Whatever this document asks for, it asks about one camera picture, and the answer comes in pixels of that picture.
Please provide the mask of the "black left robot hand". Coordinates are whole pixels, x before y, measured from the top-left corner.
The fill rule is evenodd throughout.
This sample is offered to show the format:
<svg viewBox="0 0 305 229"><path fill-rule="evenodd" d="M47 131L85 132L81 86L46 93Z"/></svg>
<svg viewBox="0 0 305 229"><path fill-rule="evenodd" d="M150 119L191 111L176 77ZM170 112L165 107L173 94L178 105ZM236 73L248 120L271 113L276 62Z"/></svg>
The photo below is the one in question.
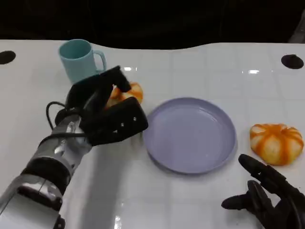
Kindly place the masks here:
<svg viewBox="0 0 305 229"><path fill-rule="evenodd" d="M77 112L80 129L97 146L123 141L148 128L142 99L140 85L129 82L116 66L75 83L66 108Z"/></svg>

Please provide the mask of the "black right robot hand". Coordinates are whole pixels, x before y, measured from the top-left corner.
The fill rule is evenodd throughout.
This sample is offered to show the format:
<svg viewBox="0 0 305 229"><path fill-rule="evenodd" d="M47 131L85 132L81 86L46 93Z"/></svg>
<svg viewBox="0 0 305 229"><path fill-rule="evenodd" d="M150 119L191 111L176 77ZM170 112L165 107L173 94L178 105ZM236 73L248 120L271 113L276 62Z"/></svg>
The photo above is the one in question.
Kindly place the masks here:
<svg viewBox="0 0 305 229"><path fill-rule="evenodd" d="M305 196L270 165L241 154L241 166L256 180L247 182L248 191L225 199L224 209L242 210L256 216L265 229L303 229Z"/></svg>

